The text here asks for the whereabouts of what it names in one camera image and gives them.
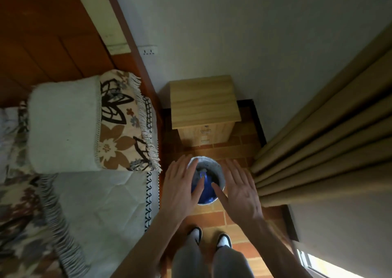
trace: sneaker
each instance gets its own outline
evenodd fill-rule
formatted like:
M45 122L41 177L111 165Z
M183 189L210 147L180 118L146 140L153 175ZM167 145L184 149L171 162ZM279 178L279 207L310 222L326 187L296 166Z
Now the sneaker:
M224 232L219 235L218 241L216 242L216 251L223 246L229 246L231 248L230 237Z
M193 237L196 243L199 245L200 241L202 240L203 231L200 227L194 227L189 233L188 236Z

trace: wooden bed frame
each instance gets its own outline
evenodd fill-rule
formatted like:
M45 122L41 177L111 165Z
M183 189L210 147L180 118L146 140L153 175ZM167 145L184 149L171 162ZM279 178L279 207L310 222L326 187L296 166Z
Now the wooden bed frame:
M133 72L157 113L161 145L159 98L120 5L105 1L0 0L0 107L17 106L39 83Z

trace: beige curtain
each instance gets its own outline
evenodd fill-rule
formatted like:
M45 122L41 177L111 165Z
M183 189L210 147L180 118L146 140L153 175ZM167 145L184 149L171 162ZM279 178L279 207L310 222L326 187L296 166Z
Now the beige curtain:
M392 24L255 159L263 206L392 190Z

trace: wall socket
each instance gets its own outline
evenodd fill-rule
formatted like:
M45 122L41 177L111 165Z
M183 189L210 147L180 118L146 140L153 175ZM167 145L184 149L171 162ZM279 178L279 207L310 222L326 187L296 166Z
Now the wall socket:
M157 46L140 46L138 47L140 55L157 55L158 47Z

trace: hand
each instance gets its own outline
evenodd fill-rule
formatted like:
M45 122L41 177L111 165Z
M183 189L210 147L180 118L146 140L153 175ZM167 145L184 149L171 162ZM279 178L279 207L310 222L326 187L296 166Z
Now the hand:
M262 206L251 173L240 167L236 160L226 159L222 165L225 175L227 196L215 183L212 187L230 218L243 231L253 221L263 219Z
M191 193L192 178L198 163L195 158L187 169L191 158L192 155L181 156L166 171L159 212L172 218L176 225L180 225L193 211L204 189L204 180L199 180Z

